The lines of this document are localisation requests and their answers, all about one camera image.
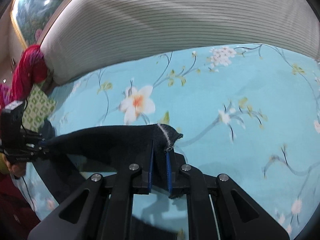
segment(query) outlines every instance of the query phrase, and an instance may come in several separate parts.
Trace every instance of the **blue floral bedsheet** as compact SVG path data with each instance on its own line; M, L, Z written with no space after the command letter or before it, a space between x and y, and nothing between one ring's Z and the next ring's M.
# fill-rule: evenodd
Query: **blue floral bedsheet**
M165 123L184 134L175 145L203 173L227 173L293 239L320 201L320 71L306 56L265 44L175 51L94 71L56 88L57 134L100 125ZM70 157L87 178L110 174ZM40 219L57 206L28 164ZM133 214L188 238L185 198L134 197Z

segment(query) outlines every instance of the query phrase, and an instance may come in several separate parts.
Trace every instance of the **orange flower center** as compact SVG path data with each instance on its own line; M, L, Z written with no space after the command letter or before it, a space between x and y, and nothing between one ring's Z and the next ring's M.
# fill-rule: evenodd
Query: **orange flower center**
M134 100L133 100L133 106L135 108L137 107L141 107L143 103L143 96L139 95L139 96L135 96Z

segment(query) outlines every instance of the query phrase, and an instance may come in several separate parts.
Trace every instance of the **black plastic bracket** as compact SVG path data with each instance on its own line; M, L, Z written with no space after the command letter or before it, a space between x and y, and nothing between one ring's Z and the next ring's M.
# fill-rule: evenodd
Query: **black plastic bracket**
M103 182L100 174L87 179L58 208L38 224L28 240L81 240L86 239L90 214L100 197Z
M199 169L190 165L186 166L190 170L180 168L180 172L190 181L190 192L187 194L189 239L218 240L215 219L204 175Z
M228 175L216 178L214 208L222 240L289 240L289 235Z
M116 174L109 205L104 221L100 225L97 240L125 240L130 234L133 202L132 178L141 174L141 168L137 164L133 165L136 166L132 168L125 166Z

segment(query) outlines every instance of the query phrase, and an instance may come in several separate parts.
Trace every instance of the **green patterned cloth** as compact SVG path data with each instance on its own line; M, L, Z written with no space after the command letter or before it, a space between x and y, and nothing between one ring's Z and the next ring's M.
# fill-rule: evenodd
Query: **green patterned cloth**
M34 85L22 117L23 126L28 130L38 132L44 119L52 113L55 105L54 100L49 99L37 85Z

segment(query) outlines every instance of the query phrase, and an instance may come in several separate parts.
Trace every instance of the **bed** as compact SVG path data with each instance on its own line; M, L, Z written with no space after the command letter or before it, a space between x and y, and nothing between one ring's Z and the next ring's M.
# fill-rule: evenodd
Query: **bed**
M53 22L41 50L61 85L56 135L169 124L188 163L301 232L320 202L320 24L306 0L72 0ZM83 178L114 173L69 158ZM32 163L25 182L43 220L60 200ZM137 195L133 215L188 239L185 198Z
M167 52L56 88L49 120L57 135L101 125L169 124L184 134L176 152L203 173L229 174L294 239L320 200L319 76L315 60L267 44ZM140 108L131 105L129 89L143 99ZM84 157L70 158L85 178L113 174ZM29 193L24 183L15 184L43 219L57 202L31 163L25 178ZM137 195L133 215L188 232L185 198L170 200L155 190Z

